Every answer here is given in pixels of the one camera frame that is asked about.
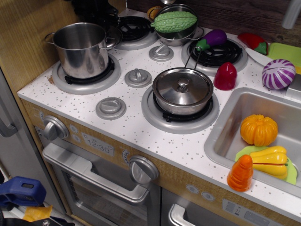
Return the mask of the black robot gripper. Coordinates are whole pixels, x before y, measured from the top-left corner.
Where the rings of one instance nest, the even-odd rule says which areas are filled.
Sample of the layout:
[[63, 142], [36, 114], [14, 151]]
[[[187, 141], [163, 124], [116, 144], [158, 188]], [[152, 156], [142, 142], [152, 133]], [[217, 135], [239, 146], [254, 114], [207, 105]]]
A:
[[83, 22], [97, 24], [106, 30], [119, 23], [119, 11], [107, 0], [72, 0], [71, 4]]

